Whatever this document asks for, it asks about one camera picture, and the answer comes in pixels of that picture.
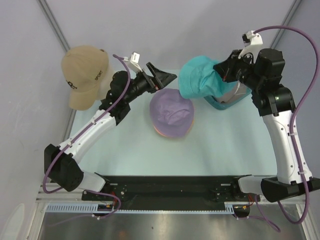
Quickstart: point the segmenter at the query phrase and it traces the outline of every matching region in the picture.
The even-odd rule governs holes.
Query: white wall
[[[320,47],[320,1],[303,1],[291,26],[311,35]],[[315,71],[316,57],[310,43],[295,32],[285,32],[277,46],[286,60],[282,83],[292,92],[296,105],[303,96]],[[320,77],[297,116],[297,127],[304,157],[313,176],[320,178]],[[320,190],[311,194],[313,214],[320,224]]]
[[[179,69],[197,55],[224,60],[242,34],[283,22],[293,0],[47,0],[71,47],[141,54],[140,63]],[[263,37],[268,46],[276,31]],[[116,60],[112,64],[119,66]]]
[[[63,137],[70,112],[64,52],[36,0],[0,4],[0,233],[24,204],[22,239],[44,176],[44,149]]]

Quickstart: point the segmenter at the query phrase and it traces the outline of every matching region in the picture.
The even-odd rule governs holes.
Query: beige baseball cap
[[[87,110],[94,104],[108,65],[108,54],[94,46],[76,46],[65,54],[61,68],[71,88],[70,108]]]

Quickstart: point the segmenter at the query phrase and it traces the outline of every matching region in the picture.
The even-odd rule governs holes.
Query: light blue table surface
[[[178,80],[167,88],[178,88]],[[182,139],[156,133],[149,117],[152,97],[146,92],[130,104],[126,118],[85,154],[81,169],[101,175],[134,176],[277,173],[271,139],[251,95],[223,111],[203,98],[192,99],[194,125]],[[90,109],[76,112],[71,135],[90,120],[100,104],[96,101]]]

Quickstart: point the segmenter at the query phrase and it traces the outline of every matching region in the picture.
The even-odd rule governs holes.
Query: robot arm
[[[233,50],[227,60],[213,68],[224,82],[239,81],[252,90],[253,104],[271,137],[277,175],[241,177],[238,179],[239,190],[264,195],[269,202],[302,195],[305,190],[289,131],[290,119],[296,106],[291,91],[280,84],[285,66],[282,52],[271,48],[262,49],[262,38],[253,31],[245,33],[242,39],[245,48]],[[294,129],[292,134],[295,135],[309,191],[320,189],[320,179],[313,178],[303,156],[295,122]]]
[[[116,127],[130,111],[129,103],[144,92],[155,93],[171,83],[177,76],[161,71],[150,62],[146,64],[152,76],[138,65],[139,54],[134,52],[131,58],[124,61],[136,73],[136,77],[130,80],[127,91],[123,98],[108,113],[106,110],[123,93],[128,82],[128,73],[118,71],[113,75],[110,90],[102,101],[99,110],[91,120],[83,126],[74,136],[60,143],[59,146],[48,145],[44,150],[44,172],[46,173],[56,156],[64,152],[57,159],[48,177],[59,184],[62,188],[71,192],[76,188],[100,192],[106,181],[97,173],[82,171],[79,163],[90,147],[107,131]]]

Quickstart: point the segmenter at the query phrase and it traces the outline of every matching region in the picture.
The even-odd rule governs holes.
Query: purple bucket hat
[[[169,138],[184,137],[193,125],[195,109],[178,89],[164,88],[150,102],[150,117],[158,133]]]

